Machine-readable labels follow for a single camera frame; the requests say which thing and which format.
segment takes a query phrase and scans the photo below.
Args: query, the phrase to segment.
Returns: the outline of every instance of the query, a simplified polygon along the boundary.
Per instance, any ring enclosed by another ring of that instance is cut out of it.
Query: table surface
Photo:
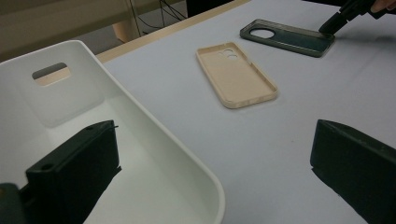
[[[366,223],[311,171],[318,119],[396,147],[396,17],[359,16],[322,58],[250,42],[256,19],[317,30],[339,7],[234,1],[99,55],[106,69],[211,169],[226,193],[225,224]],[[278,86],[273,101],[224,107],[195,52],[233,41]]]

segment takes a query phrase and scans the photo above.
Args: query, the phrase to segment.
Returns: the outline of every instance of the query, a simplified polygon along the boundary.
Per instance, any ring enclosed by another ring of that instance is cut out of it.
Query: phone case
[[[276,97],[276,84],[235,43],[198,49],[196,54],[224,106],[240,108]]]

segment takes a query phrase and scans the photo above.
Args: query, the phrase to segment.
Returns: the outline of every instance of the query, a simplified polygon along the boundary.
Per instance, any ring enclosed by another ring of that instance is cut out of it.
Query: white tray
[[[40,78],[57,80],[47,86],[33,79],[56,63],[67,65],[58,72],[65,78]],[[79,41],[0,63],[0,183],[23,187],[27,168],[82,128],[108,119],[120,126],[122,171],[85,223],[222,221],[218,179]]]

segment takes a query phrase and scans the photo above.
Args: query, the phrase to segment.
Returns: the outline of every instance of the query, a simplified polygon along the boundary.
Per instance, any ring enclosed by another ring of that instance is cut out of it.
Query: cable
[[[174,7],[171,7],[165,0],[160,0],[161,2],[163,2],[164,4],[166,4],[172,12],[177,12],[177,14],[179,14],[183,19],[187,19],[183,14],[181,14],[179,11],[177,11]]]
[[[141,20],[143,23],[145,23],[145,25],[147,25],[148,27],[154,28],[154,29],[162,29],[163,27],[159,27],[159,26],[152,26],[147,24],[145,21],[142,20],[142,18],[137,17],[139,20]]]
[[[182,21],[182,19],[179,18],[179,17],[175,14],[175,12],[174,12],[173,15],[172,15],[170,12],[168,12],[167,10],[165,10],[165,8],[163,8],[163,11],[166,12],[166,14],[168,14],[169,16],[175,18],[176,20]]]

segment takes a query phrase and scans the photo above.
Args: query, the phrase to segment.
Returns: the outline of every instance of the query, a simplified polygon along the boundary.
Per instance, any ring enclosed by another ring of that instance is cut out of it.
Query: black tool
[[[373,13],[370,9],[375,0],[349,0],[341,8],[329,18],[320,28],[319,31],[325,34],[335,34],[343,28],[349,21],[352,21],[359,15],[367,12],[376,20],[387,13],[386,9]]]
[[[113,120],[81,130],[26,171],[28,184],[0,184],[1,224],[81,224],[120,171]]]

